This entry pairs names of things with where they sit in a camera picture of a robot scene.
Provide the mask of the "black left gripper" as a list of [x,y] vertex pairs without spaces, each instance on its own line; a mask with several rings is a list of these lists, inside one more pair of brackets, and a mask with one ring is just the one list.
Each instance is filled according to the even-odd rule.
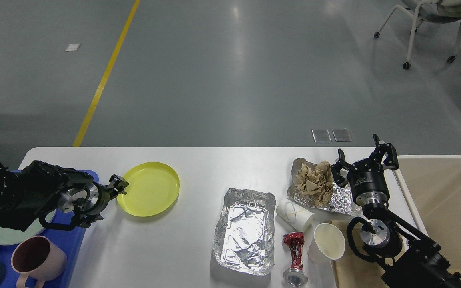
[[101,212],[108,206],[111,198],[127,195],[129,182],[113,174],[107,186],[99,183],[68,183],[59,192],[56,208],[63,213],[74,212],[76,226],[89,228],[96,221],[103,220]]

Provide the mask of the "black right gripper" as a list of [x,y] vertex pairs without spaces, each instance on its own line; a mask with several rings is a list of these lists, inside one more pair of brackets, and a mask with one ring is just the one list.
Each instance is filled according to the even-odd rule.
[[[334,183],[343,188],[349,182],[355,204],[387,203],[390,194],[383,171],[399,169],[395,146],[383,142],[377,134],[373,134],[373,140],[375,149],[366,160],[347,163],[344,151],[338,149],[338,158],[331,165]],[[341,175],[342,169],[348,171],[347,178]]]

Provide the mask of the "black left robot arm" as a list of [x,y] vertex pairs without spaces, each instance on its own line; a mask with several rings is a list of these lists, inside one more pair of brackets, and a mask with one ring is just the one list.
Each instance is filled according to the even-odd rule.
[[20,172],[0,162],[0,226],[25,231],[38,220],[54,230],[89,228],[128,186],[119,175],[102,185],[87,172],[39,160]]

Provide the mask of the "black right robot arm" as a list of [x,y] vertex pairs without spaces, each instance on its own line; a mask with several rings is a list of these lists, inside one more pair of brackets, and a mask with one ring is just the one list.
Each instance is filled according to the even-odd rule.
[[369,157],[353,164],[338,149],[331,165],[334,182],[351,188],[352,200],[363,217],[354,217],[346,235],[351,251],[359,258],[378,264],[382,281],[390,288],[461,288],[461,274],[450,273],[441,246],[389,210],[385,170],[397,170],[399,161],[392,143],[374,134],[375,149]]

